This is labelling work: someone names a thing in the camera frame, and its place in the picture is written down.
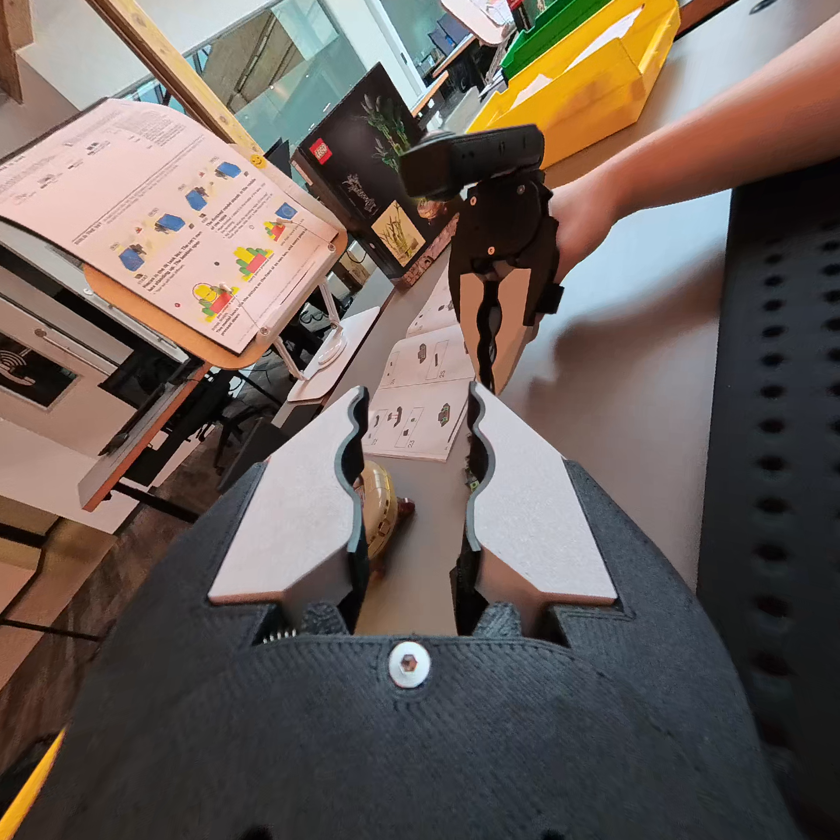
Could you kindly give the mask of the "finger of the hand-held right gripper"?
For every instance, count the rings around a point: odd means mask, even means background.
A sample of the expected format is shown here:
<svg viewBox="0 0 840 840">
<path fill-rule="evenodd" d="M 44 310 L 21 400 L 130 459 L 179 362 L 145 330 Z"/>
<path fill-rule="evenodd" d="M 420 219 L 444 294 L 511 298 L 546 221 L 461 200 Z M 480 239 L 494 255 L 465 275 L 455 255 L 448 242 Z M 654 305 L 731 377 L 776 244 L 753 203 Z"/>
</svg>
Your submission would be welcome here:
<svg viewBox="0 0 840 840">
<path fill-rule="evenodd" d="M 499 330 L 499 276 L 467 273 L 458 280 L 458 320 L 476 380 L 496 388 L 494 363 Z"/>
<path fill-rule="evenodd" d="M 499 396 L 509 383 L 527 344 L 538 328 L 525 325 L 524 314 L 531 285 L 531 270 L 507 262 L 493 262 L 490 283 L 495 296 L 490 304 L 489 355 L 493 386 Z"/>
</svg>

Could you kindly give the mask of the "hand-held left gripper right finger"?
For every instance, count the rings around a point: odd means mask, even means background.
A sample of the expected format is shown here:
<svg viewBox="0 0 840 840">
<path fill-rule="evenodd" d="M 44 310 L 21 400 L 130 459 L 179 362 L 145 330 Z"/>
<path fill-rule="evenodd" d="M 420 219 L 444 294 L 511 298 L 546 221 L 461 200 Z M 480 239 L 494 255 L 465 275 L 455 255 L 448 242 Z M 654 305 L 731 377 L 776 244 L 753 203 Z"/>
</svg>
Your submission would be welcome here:
<svg viewBox="0 0 840 840">
<path fill-rule="evenodd" d="M 562 454 L 485 386 L 467 405 L 473 479 L 451 572 L 456 630 L 476 631 L 491 604 L 512 604 L 536 636 L 556 605 L 613 607 L 618 593 Z"/>
</svg>

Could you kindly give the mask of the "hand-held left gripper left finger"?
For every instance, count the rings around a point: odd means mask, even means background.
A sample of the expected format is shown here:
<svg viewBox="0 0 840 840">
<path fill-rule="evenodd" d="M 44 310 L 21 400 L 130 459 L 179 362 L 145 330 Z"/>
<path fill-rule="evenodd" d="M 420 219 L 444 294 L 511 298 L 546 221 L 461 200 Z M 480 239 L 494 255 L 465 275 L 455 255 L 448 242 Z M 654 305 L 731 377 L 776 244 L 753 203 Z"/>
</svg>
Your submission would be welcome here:
<svg viewBox="0 0 840 840">
<path fill-rule="evenodd" d="M 299 627 L 310 604 L 335 606 L 349 631 L 370 579 L 362 438 L 370 394 L 350 388 L 268 457 L 209 592 L 214 605 L 273 603 Z"/>
</svg>

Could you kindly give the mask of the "person's right hand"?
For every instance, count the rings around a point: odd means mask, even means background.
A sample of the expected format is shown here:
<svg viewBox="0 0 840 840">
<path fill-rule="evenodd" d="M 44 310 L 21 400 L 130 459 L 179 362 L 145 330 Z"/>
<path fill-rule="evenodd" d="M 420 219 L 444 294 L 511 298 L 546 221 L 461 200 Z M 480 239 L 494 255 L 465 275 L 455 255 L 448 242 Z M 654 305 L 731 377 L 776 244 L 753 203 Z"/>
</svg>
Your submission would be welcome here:
<svg viewBox="0 0 840 840">
<path fill-rule="evenodd" d="M 621 177 L 603 166 L 553 189 L 549 211 L 558 222 L 556 245 L 560 255 L 555 283 L 561 284 L 603 242 L 623 217 L 624 204 Z"/>
</svg>

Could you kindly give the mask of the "tan round brick model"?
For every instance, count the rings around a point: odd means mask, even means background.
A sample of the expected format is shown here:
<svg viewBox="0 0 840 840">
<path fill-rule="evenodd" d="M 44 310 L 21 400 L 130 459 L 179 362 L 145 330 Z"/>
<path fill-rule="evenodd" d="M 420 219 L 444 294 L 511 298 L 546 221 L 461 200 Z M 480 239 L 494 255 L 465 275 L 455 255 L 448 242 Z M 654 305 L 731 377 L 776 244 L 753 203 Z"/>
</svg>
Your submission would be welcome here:
<svg viewBox="0 0 840 840">
<path fill-rule="evenodd" d="M 364 536 L 371 578 L 385 574 L 387 547 L 399 525 L 415 512 L 415 502 L 400 496 L 391 474 L 366 459 L 353 489 L 362 501 Z"/>
</svg>

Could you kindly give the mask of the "open instruction booklet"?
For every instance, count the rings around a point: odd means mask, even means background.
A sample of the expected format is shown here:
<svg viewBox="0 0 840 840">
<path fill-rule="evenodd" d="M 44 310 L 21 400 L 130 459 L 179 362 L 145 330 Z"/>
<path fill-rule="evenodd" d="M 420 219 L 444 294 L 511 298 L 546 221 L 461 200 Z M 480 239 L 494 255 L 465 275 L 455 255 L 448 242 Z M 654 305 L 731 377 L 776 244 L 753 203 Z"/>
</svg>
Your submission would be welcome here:
<svg viewBox="0 0 840 840">
<path fill-rule="evenodd" d="M 369 406 L 363 451 L 444 463 L 475 377 L 444 269 L 388 356 Z"/>
</svg>

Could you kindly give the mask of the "yellow bin with white bags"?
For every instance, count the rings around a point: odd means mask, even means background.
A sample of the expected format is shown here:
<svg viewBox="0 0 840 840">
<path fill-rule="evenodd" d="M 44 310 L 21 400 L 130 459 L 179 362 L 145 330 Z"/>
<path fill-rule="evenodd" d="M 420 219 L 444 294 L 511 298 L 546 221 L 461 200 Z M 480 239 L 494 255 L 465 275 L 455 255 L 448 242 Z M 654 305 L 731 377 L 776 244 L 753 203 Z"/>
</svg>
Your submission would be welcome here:
<svg viewBox="0 0 840 840">
<path fill-rule="evenodd" d="M 677 1 L 613 1 L 494 92 L 468 133 L 535 124 L 541 168 L 633 125 L 679 28 Z"/>
</svg>

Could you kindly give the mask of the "black toy set box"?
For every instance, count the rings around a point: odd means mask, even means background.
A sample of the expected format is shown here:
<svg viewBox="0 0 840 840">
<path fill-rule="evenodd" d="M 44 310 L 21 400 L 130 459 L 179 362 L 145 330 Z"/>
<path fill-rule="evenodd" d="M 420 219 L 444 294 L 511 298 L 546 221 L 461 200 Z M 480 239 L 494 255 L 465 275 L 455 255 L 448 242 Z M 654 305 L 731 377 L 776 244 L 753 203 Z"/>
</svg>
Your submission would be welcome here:
<svg viewBox="0 0 840 840">
<path fill-rule="evenodd" d="M 399 156 L 424 132 L 382 64 L 357 82 L 298 145 L 309 191 L 399 288 L 409 288 L 454 235 L 463 200 L 410 197 Z"/>
</svg>

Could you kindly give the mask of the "green plastic bin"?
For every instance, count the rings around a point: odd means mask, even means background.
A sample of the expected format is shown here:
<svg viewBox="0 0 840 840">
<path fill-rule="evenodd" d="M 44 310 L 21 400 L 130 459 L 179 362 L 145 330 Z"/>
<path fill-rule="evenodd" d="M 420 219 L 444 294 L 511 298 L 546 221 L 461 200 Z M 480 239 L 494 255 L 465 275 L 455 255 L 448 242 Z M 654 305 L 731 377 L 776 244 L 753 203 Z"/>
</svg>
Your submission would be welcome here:
<svg viewBox="0 0 840 840">
<path fill-rule="evenodd" d="M 609 1 L 556 1 L 546 6 L 533 26 L 518 33 L 502 60 L 501 72 L 506 82 L 608 4 Z"/>
</svg>

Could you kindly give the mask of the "printed instruction sheet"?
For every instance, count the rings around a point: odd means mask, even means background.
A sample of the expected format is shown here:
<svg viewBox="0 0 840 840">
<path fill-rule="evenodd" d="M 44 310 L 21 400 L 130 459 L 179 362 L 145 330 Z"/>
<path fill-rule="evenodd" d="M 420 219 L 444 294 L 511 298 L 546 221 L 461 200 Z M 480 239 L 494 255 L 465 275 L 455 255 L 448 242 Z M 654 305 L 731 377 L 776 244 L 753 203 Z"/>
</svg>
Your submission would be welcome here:
<svg viewBox="0 0 840 840">
<path fill-rule="evenodd" d="M 176 110 L 109 98 L 2 160 L 2 219 L 241 354 L 339 233 L 267 172 Z"/>
</svg>

